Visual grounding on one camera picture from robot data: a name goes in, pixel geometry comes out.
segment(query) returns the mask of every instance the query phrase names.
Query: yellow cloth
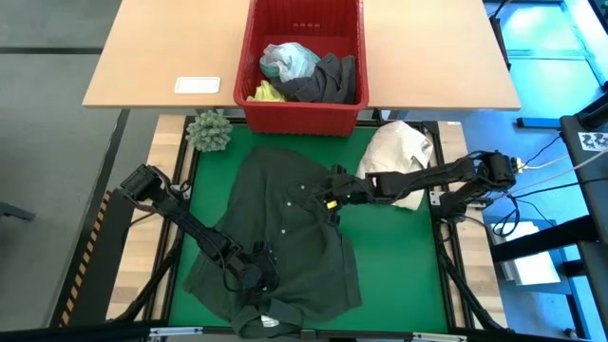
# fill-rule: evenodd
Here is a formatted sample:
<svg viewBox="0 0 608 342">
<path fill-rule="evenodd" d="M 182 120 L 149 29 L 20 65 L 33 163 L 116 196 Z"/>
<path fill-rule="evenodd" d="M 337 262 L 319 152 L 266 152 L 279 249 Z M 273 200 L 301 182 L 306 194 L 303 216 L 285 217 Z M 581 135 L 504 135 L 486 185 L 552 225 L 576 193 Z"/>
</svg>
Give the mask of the yellow cloth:
<svg viewBox="0 0 608 342">
<path fill-rule="evenodd" d="M 256 88 L 256 96 L 248 96 L 247 101 L 285 102 L 285 98 L 268 81 L 262 80 L 261 85 Z"/>
</svg>

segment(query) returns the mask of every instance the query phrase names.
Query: white card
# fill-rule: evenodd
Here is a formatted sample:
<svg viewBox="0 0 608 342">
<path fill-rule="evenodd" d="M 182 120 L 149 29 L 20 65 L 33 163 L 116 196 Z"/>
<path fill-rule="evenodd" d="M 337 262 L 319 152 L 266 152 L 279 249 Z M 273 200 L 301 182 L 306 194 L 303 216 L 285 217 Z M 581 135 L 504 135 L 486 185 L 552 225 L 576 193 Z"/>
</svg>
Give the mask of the white card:
<svg viewBox="0 0 608 342">
<path fill-rule="evenodd" d="M 580 146 L 585 151 L 603 151 L 608 148 L 608 133 L 579 132 Z"/>
<path fill-rule="evenodd" d="M 176 94 L 217 94 L 219 77 L 178 77 Z"/>
</svg>

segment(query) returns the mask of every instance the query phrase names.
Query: yellow black hazard stripe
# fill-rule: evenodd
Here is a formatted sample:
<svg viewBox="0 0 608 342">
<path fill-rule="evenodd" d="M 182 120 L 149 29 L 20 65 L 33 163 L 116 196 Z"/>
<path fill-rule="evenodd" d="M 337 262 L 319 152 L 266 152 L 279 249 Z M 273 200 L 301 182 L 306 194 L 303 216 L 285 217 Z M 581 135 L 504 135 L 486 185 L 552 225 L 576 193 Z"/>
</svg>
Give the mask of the yellow black hazard stripe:
<svg viewBox="0 0 608 342">
<path fill-rule="evenodd" d="M 83 259 L 78 266 L 78 272 L 74 277 L 74 283 L 72 284 L 72 288 L 69 291 L 69 297 L 67 298 L 66 307 L 61 315 L 61 322 L 59 323 L 60 327 L 66 327 L 69 325 L 69 316 L 74 310 L 74 305 L 76 300 L 78 300 L 78 292 L 80 291 L 81 286 L 83 285 L 83 279 L 86 274 L 86 267 L 88 266 L 88 262 L 91 259 L 91 255 L 93 254 L 93 250 L 95 249 L 95 242 L 97 241 L 97 236 L 99 235 L 100 229 L 102 228 L 102 221 L 104 220 L 105 209 L 107 208 L 107 204 L 110 201 L 110 192 L 106 191 L 104 194 L 104 198 L 102 199 L 102 205 L 99 208 L 99 212 L 97 213 L 97 217 L 95 218 L 95 223 L 93 223 L 93 230 L 91 231 L 91 236 L 88 239 L 88 243 L 86 244 L 85 253 L 83 254 Z"/>
</svg>

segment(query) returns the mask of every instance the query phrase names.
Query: crumpled clothes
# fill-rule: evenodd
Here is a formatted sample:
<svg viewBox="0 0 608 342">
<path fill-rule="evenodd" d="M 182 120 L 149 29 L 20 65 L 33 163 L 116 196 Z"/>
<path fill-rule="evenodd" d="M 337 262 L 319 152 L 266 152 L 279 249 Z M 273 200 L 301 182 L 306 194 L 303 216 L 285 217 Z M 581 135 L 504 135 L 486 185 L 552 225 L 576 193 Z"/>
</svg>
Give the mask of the crumpled clothes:
<svg viewBox="0 0 608 342">
<path fill-rule="evenodd" d="M 328 53 L 314 68 L 311 77 L 296 78 L 281 83 L 271 79 L 273 86 L 288 101 L 354 105 L 356 82 L 353 56 L 342 60 Z"/>
<path fill-rule="evenodd" d="M 396 171 L 407 174 L 427 167 L 433 145 L 418 130 L 398 121 L 378 128 L 359 162 L 357 177 L 369 172 Z M 417 210 L 425 190 L 413 191 L 392 205 Z"/>
<path fill-rule="evenodd" d="M 285 97 L 268 81 L 262 80 L 260 86 L 256 88 L 256 95 L 253 97 L 248 96 L 247 101 L 285 102 Z"/>
<path fill-rule="evenodd" d="M 299 43 L 270 44 L 259 59 L 259 68 L 268 78 L 288 82 L 294 78 L 312 76 L 314 65 L 319 60 L 317 55 Z"/>
</svg>

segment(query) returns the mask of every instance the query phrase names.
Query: wooden board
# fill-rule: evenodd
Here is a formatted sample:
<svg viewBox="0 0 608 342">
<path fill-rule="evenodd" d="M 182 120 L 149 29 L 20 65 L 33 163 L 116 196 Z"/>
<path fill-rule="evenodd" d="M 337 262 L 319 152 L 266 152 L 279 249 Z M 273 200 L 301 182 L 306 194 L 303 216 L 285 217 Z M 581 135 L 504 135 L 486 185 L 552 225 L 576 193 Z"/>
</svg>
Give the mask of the wooden board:
<svg viewBox="0 0 608 342">
<path fill-rule="evenodd" d="M 182 115 L 160 115 L 150 146 L 147 164 L 157 166 L 169 178 L 173 177 L 175 171 L 184 120 L 185 117 Z M 189 165 L 189 162 L 185 165 L 184 173 L 187 172 Z M 136 210 L 133 219 L 145 214 Z M 106 318 L 115 318 L 122 314 L 150 278 L 161 227 L 162 217 L 154 215 L 129 229 Z M 164 282 L 163 280 L 160 285 L 161 291 L 164 289 Z M 156 302 L 155 317 L 159 316 L 161 305 L 161 301 Z"/>
<path fill-rule="evenodd" d="M 148 163 L 157 165 L 162 172 L 171 177 L 180 146 L 184 117 L 161 115 L 154 135 Z M 439 123 L 442 147 L 446 162 L 452 162 L 465 155 L 466 143 L 460 123 Z M 185 180 L 192 150 L 186 154 L 181 178 Z M 469 209 L 469 216 L 482 219 L 479 211 Z M 134 219 L 141 216 L 136 213 Z M 152 263 L 159 243 L 162 219 L 158 216 L 149 218 L 133 226 L 128 234 L 123 252 L 123 260 L 117 276 L 114 293 L 107 312 L 107 318 L 121 314 L 128 303 L 135 298 L 150 277 Z M 498 282 L 494 274 L 485 230 L 480 225 L 466 221 L 458 224 L 466 281 L 492 317 L 506 327 L 503 303 Z M 160 307 L 164 294 L 164 283 L 160 285 L 153 316 L 160 317 Z M 458 291 L 451 285 L 451 294 L 458 326 L 464 326 L 463 311 Z"/>
<path fill-rule="evenodd" d="M 466 150 L 465 134 L 460 123 L 439 122 L 439 133 L 445 162 L 454 162 L 468 153 Z M 461 183 L 452 183 L 449 189 L 455 191 L 460 186 L 462 186 Z M 484 221 L 482 212 L 479 210 L 469 208 L 466 210 L 466 215 Z M 470 220 L 458 223 L 456 226 L 463 263 L 465 265 L 466 283 L 492 318 L 501 326 L 507 327 L 503 301 L 501 300 L 498 280 L 494 272 L 494 263 L 492 262 L 490 247 L 487 243 L 485 228 Z M 447 252 L 453 256 L 449 243 L 446 243 L 446 248 Z M 464 327 L 465 318 L 462 301 L 456 285 L 451 280 L 450 291 L 456 325 Z M 475 326 L 478 329 L 481 328 L 477 319 L 475 319 Z"/>
<path fill-rule="evenodd" d="M 88 107 L 234 106 L 248 0 L 123 0 Z M 519 109 L 481 0 L 364 4 L 370 107 Z M 175 94 L 181 76 L 217 94 Z"/>
</svg>

